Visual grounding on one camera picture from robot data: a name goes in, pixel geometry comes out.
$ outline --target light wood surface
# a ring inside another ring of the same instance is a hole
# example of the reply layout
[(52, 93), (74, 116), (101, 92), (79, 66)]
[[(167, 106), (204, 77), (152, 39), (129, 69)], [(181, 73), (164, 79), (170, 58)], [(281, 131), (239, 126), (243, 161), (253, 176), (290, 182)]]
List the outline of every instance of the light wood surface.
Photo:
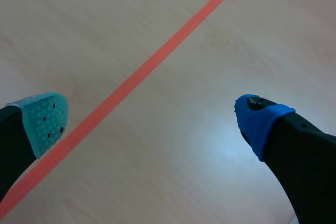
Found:
[[(0, 105), (54, 90), (67, 132), (208, 0), (0, 0)], [(225, 0), (3, 220), (287, 224), (240, 136), (245, 93), (336, 134), (334, 0)]]

